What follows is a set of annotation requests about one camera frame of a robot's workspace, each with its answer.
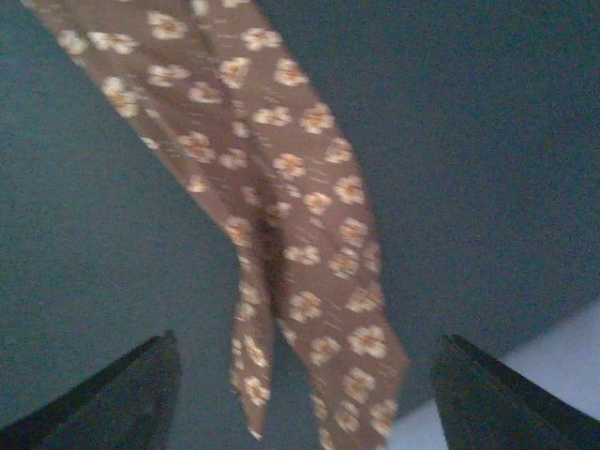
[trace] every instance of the white surface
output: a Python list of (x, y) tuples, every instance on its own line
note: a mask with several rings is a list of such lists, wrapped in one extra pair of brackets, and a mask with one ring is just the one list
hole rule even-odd
[[(502, 361), (554, 396), (600, 419), (600, 301)], [(447, 448), (433, 401), (396, 423), (389, 446), (389, 450)]]

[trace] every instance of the brown fabric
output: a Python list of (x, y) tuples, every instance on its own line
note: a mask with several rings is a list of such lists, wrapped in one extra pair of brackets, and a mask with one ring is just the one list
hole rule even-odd
[(273, 320), (309, 371), (322, 447), (382, 449), (409, 365), (349, 142), (250, 0), (24, 2), (235, 243), (232, 384), (260, 439)]

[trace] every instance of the white flower print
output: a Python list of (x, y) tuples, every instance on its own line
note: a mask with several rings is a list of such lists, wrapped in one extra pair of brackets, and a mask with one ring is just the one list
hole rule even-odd
[(145, 110), (145, 111), (146, 111), (146, 114), (148, 114), (148, 116), (152, 117), (153, 119), (158, 119), (160, 117), (160, 114), (156, 110)]
[(297, 86), (308, 83), (308, 77), (302, 72), (298, 63), (288, 58), (279, 58), (273, 79), (286, 86)]
[(185, 23), (157, 11), (148, 12), (148, 23), (153, 25), (152, 36), (160, 40), (181, 39), (188, 30)]
[(363, 204), (365, 202), (365, 193), (363, 185), (358, 176), (351, 175), (337, 180), (334, 191), (339, 199), (346, 204)]
[(242, 299), (251, 305), (259, 305), (261, 303), (259, 290), (246, 281), (240, 281), (240, 293), (242, 294)]
[(90, 31), (87, 36), (94, 43), (94, 46), (103, 52), (113, 50), (119, 54), (130, 54), (140, 45), (133, 37), (120, 33)]
[(218, 162), (230, 171), (245, 168), (248, 164), (246, 152), (237, 148), (230, 148), (229, 153), (223, 154), (218, 158)]
[(303, 291), (293, 295), (290, 304), (290, 317), (300, 323), (306, 323), (307, 319), (315, 319), (323, 314), (320, 308), (321, 299), (312, 292)]
[(352, 312), (372, 311), (383, 307), (382, 287), (377, 282), (372, 282), (368, 289), (358, 288), (350, 296), (346, 309)]
[(352, 433), (358, 429), (358, 410), (350, 401), (343, 400), (336, 411), (335, 419), (341, 429)]
[(277, 323), (279, 323), (279, 327), (281, 328), (281, 333), (283, 334), (283, 337), (285, 338), (285, 340), (288, 341), (288, 344), (290, 344), (293, 347), (296, 344), (296, 340), (298, 339), (298, 335), (296, 334), (295, 331), (293, 331), (288, 326), (288, 324), (286, 324), (281, 319), (277, 319)]
[(319, 428), (319, 443), (323, 450), (336, 450), (331, 434), (325, 428)]
[(263, 28), (250, 28), (242, 33), (242, 40), (246, 42), (248, 50), (257, 52), (262, 48), (278, 47), (282, 39), (275, 31), (266, 31)]
[(247, 430), (250, 432), (250, 434), (252, 435), (252, 437), (254, 439), (256, 439), (257, 441), (260, 441), (263, 438), (263, 436), (260, 433), (257, 433), (250, 426), (247, 427)]
[(250, 336), (244, 336), (244, 343), (246, 344), (247, 354), (250, 355), (250, 359), (259, 368), (266, 368), (267, 361), (264, 357), (263, 351), (256, 345), (254, 339)]
[(82, 54), (88, 48), (87, 41), (74, 30), (63, 30), (58, 36), (58, 44), (70, 55)]
[(239, 322), (247, 322), (256, 316), (256, 309), (248, 303), (239, 302), (235, 311), (235, 319)]
[(252, 114), (252, 120), (257, 124), (274, 125), (285, 127), (292, 121), (290, 109), (285, 106), (277, 106), (273, 110), (260, 109)]
[(344, 392), (359, 403), (365, 403), (368, 391), (375, 389), (375, 379), (358, 367), (354, 367), (344, 376)]
[(321, 192), (313, 192), (304, 196), (304, 204), (308, 207), (308, 211), (315, 216), (322, 215), (331, 203), (331, 198)]
[(377, 325), (356, 328), (348, 336), (348, 342), (353, 352), (361, 356), (367, 353), (378, 359), (383, 358), (386, 354), (384, 341), (383, 330)]
[(355, 218), (347, 218), (339, 227), (342, 240), (351, 246), (361, 247), (368, 234), (368, 227)]
[(319, 419), (325, 420), (327, 418), (327, 409), (325, 408), (325, 402), (322, 401), (320, 398), (312, 395), (310, 396), (310, 398), (312, 398), (312, 405), (315, 409), (315, 415)]
[(191, 8), (198, 17), (206, 17), (208, 15), (209, 6), (206, 0), (191, 0)]
[(248, 127), (246, 127), (246, 124), (244, 124), (244, 122), (233, 122), (233, 134), (238, 138), (250, 137), (250, 131), (248, 130)]
[(210, 147), (207, 136), (192, 131), (187, 136), (179, 136), (177, 140), (186, 147), (186, 154), (198, 162), (208, 164), (215, 159), (215, 150)]
[(223, 99), (218, 89), (210, 86), (207, 82), (195, 82), (187, 92), (187, 98), (199, 103), (221, 103)]
[(382, 270), (382, 255), (379, 244), (371, 242), (365, 249), (363, 256), (365, 257), (365, 267), (371, 272), (379, 274)]
[(125, 89), (125, 84), (120, 78), (106, 78), (102, 83), (102, 92), (123, 117), (138, 115), (137, 96)]
[(315, 366), (322, 366), (339, 352), (341, 346), (332, 337), (317, 337), (310, 343), (310, 361)]
[(240, 262), (242, 270), (245, 270), (246, 272), (251, 272), (252, 264), (250, 264), (250, 260), (248, 258), (246, 258), (245, 256), (238, 256), (237, 261)]
[(220, 65), (221, 80), (231, 89), (239, 89), (248, 75), (250, 60), (237, 57), (223, 61)]
[(289, 203), (277, 202), (266, 207), (266, 220), (269, 225), (276, 227), (290, 214), (292, 206)]
[(239, 339), (232, 339), (232, 348), (234, 356), (242, 355), (242, 342), (240, 342)]
[(348, 141), (335, 138), (325, 151), (325, 161), (334, 164), (350, 161), (353, 157), (352, 147)]
[(257, 377), (244, 379), (244, 385), (246, 386), (246, 392), (250, 395), (250, 400), (256, 406), (262, 406), (271, 397), (271, 392), (261, 385), (261, 380)]
[(371, 425), (385, 438), (390, 434), (397, 408), (398, 404), (393, 400), (386, 400), (371, 408)]
[(358, 270), (358, 254), (351, 248), (343, 248), (331, 259), (329, 268), (336, 277), (348, 279)]
[(293, 180), (307, 172), (304, 168), (304, 160), (290, 153), (284, 153), (276, 157), (273, 160), (273, 167), (286, 180)]
[(189, 182), (187, 183), (187, 190), (195, 194), (200, 194), (208, 190), (208, 184), (200, 175), (194, 173), (189, 177)]
[(300, 125), (311, 134), (321, 134), (323, 128), (334, 125), (334, 116), (324, 103), (317, 103), (313, 108), (305, 110), (300, 119)]
[(293, 197), (295, 199), (299, 199), (302, 197), (302, 194), (300, 193), (300, 190), (298, 190), (298, 187), (294, 185), (286, 185), (286, 189), (288, 189), (288, 195), (290, 195), (290, 197)]
[(191, 72), (184, 67), (171, 64), (169, 66), (150, 66), (148, 82), (154, 86), (171, 87), (173, 80), (184, 80)]
[(232, 384), (233, 388), (235, 389), (235, 392), (239, 393), (242, 386), (240, 384), (240, 375), (237, 372), (237, 370), (233, 370), (232, 368), (230, 368), (229, 381)]
[(304, 265), (315, 265), (321, 262), (319, 249), (314, 246), (288, 247), (284, 251), (287, 260)]
[(234, 244), (239, 247), (250, 247), (250, 224), (241, 217), (229, 217), (225, 223), (225, 230)]
[(242, 187), (242, 195), (244, 196), (244, 202), (252, 206), (261, 205), (261, 197), (256, 193), (256, 188), (250, 186)]
[(158, 150), (158, 144), (153, 139), (144, 137), (141, 137), (140, 139), (142, 139), (142, 142), (145, 143), (150, 150)]
[(238, 5), (249, 3), (250, 0), (221, 0), (225, 8), (236, 8)]

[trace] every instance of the tie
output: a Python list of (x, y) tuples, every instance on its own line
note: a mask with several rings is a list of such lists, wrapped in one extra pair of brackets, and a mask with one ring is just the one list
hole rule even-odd
[(230, 373), (249, 431), (261, 438), (277, 322), (307, 366), (322, 448), (384, 449), (409, 362), (384, 316), (367, 187), (259, 7), (26, 5), (235, 244)]

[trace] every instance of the dark teal background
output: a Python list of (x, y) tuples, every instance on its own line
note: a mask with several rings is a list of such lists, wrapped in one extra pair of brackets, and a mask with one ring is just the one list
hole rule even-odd
[[(500, 356), (597, 298), (591, 3), (260, 3), (367, 172), (413, 361), (401, 414), (431, 395), (440, 334)], [(173, 449), (317, 448), (281, 339), (265, 439), (246, 432), (228, 239), (33, 16), (0, 5), (0, 427), (172, 329)]]

